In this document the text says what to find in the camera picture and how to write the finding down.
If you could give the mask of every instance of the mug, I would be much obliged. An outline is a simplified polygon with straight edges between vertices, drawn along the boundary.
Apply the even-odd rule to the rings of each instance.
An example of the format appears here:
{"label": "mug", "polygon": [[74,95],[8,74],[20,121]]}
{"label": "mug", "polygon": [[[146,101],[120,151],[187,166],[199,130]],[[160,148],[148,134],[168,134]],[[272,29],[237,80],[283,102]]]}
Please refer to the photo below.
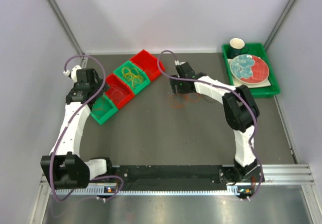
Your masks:
{"label": "mug", "polygon": [[245,47],[245,42],[242,39],[233,38],[229,42],[229,49],[227,52],[228,59],[234,59],[240,54],[246,54],[249,51],[249,47]]}

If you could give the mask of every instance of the wall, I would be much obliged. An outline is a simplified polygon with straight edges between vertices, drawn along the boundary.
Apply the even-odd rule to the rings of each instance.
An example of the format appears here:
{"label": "wall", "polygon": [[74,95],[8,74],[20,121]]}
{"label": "wall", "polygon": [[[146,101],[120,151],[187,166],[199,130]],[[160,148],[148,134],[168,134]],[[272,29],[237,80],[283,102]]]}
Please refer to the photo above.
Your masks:
{"label": "wall", "polygon": [[264,43],[288,0],[56,0],[87,53],[212,52]]}
{"label": "wall", "polygon": [[322,194],[322,0],[298,0],[268,54],[277,75],[297,157],[309,163]]}
{"label": "wall", "polygon": [[46,0],[0,0],[0,223],[27,223],[72,87],[75,54]]}

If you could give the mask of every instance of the purple cable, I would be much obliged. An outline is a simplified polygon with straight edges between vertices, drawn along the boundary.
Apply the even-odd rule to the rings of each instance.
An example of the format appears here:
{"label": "purple cable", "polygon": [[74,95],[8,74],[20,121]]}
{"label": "purple cable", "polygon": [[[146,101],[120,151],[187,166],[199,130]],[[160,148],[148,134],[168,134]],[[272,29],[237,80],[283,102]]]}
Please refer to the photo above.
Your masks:
{"label": "purple cable", "polygon": [[[103,180],[103,179],[110,179],[110,178],[116,178],[116,179],[119,179],[120,181],[121,181],[121,185],[120,185],[120,187],[119,188],[117,188],[117,191],[115,191],[115,193],[113,194],[113,195],[110,195],[110,196],[108,196],[107,198],[106,198],[106,200],[107,201],[109,201],[109,200],[111,200],[111,199],[113,199],[118,193],[119,193],[119,191],[121,191],[122,190],[122,188],[123,188],[123,185],[124,185],[124,181],[123,181],[123,179],[121,178],[121,177],[119,177],[119,176],[117,176],[117,175],[109,175],[109,176],[103,176],[103,177],[96,177],[96,178],[94,178],[93,180]],[[77,201],[75,204],[74,204],[74,207],[75,206],[77,206],[79,203],[81,203],[82,201],[84,201],[84,200],[89,200],[89,199],[96,199],[96,197],[94,197],[94,196],[88,196],[88,197],[84,197],[84,198],[82,198],[82,199],[80,199],[79,201]],[[53,210],[53,204],[51,204],[51,206],[50,206],[50,211],[51,211],[51,215],[52,215],[52,217],[53,218],[60,218],[60,217],[62,217],[63,215],[65,215],[69,210],[68,209],[66,209],[65,211],[63,211],[61,214],[59,214],[59,215],[55,215],[54,214],[54,210]]]}
{"label": "purple cable", "polygon": [[[64,70],[66,71],[67,70],[67,65],[68,63],[74,59],[74,58],[78,58],[78,57],[87,57],[89,59],[92,59],[93,61],[95,61],[102,69],[102,72],[103,72],[103,79],[106,78],[106,74],[105,74],[105,70],[104,70],[104,67],[102,66],[102,64],[97,60],[95,59],[94,57],[90,56],[90,55],[85,55],[85,54],[79,54],[79,55],[74,55],[72,56],[71,58],[69,58],[66,63],[65,63],[65,66],[64,66]],[[105,85],[105,81],[102,82],[102,85],[100,86],[100,88],[97,90],[97,92],[95,92],[87,101],[85,101],[75,112],[74,114],[70,117],[69,121],[68,121],[68,125],[64,128],[64,130],[62,131],[61,135],[59,136],[58,140],[57,140],[57,144],[55,145],[55,148],[54,148],[54,151],[52,152],[51,154],[51,158],[50,158],[50,164],[49,164],[49,183],[50,183],[50,188],[52,190],[52,194],[53,194],[53,197],[54,199],[57,201],[57,202],[63,202],[65,201],[73,192],[73,190],[71,190],[64,198],[62,199],[59,199],[57,194],[56,194],[56,191],[55,191],[55,185],[54,185],[54,177],[53,177],[53,165],[54,165],[54,159],[55,159],[55,155],[57,153],[57,150],[58,150],[58,147],[60,145],[60,142],[62,140],[62,138],[64,137],[67,129],[68,129],[68,126],[70,125],[70,123],[72,122],[72,120],[74,119],[74,117],[76,116],[76,114],[81,110],[81,108],[83,108],[84,106],[86,106],[94,97],[96,97],[98,95],[98,93],[103,89]]]}
{"label": "purple cable", "polygon": [[253,112],[252,112],[252,110],[251,110],[251,108],[249,107],[249,105],[245,102],[245,100],[237,93],[237,92],[235,92],[235,91],[233,91],[233,90],[231,90],[231,89],[229,89],[229,88],[227,88],[227,87],[223,87],[223,86],[218,86],[218,85],[215,85],[215,84],[211,84],[211,83],[209,83],[209,82],[205,82],[205,81],[200,81],[200,80],[195,80],[195,79],[185,79],[185,78],[178,78],[178,77],[172,77],[172,76],[170,76],[170,75],[168,75],[167,73],[165,73],[162,69],[161,69],[161,67],[160,67],[160,57],[161,57],[161,55],[163,54],[163,53],[165,53],[165,52],[169,52],[169,53],[171,53],[173,56],[174,56],[174,58],[175,58],[175,60],[176,61],[178,61],[178,58],[177,58],[177,56],[171,51],[171,50],[164,50],[164,51],[162,51],[159,55],[158,55],[158,57],[157,57],[157,62],[156,62],[156,64],[157,64],[157,67],[158,67],[158,69],[159,69],[159,71],[163,74],[163,75],[165,75],[166,77],[168,77],[168,78],[170,78],[170,79],[174,79],[174,80],[179,80],[179,81],[186,81],[186,82],[200,82],[200,83],[203,83],[203,84],[207,84],[207,85],[210,85],[210,86],[212,86],[212,87],[216,87],[216,88],[220,88],[220,89],[224,89],[224,90],[227,90],[227,91],[230,91],[231,93],[233,93],[243,104],[244,104],[244,106],[246,107],[246,109],[249,111],[249,113],[250,113],[250,115],[251,115],[251,117],[252,117],[252,120],[253,120],[253,122],[254,122],[254,132],[253,132],[253,134],[252,134],[252,136],[250,137],[250,140],[249,140],[249,145],[250,145],[250,148],[251,148],[251,150],[252,150],[252,152],[253,152],[253,154],[254,154],[254,156],[255,156],[255,158],[257,159],[257,162],[258,162],[258,164],[259,164],[259,166],[260,166],[260,169],[261,169],[261,176],[260,176],[260,180],[259,180],[259,182],[258,182],[258,186],[257,186],[257,188],[256,188],[256,190],[255,190],[255,192],[254,192],[254,194],[249,198],[249,199],[247,199],[247,200],[252,200],[256,195],[257,195],[257,193],[258,193],[258,190],[259,190],[259,188],[260,188],[260,186],[261,186],[261,183],[262,183],[262,181],[263,181],[263,176],[264,176],[264,173],[263,173],[263,166],[262,166],[262,163],[261,163],[261,161],[259,160],[259,158],[258,158],[258,155],[256,154],[256,152],[255,152],[255,150],[254,150],[254,148],[253,148],[253,146],[252,146],[252,140],[254,139],[254,136],[255,136],[255,134],[256,134],[256,132],[257,132],[257,121],[256,121],[256,117],[255,117],[255,115],[253,114]]}

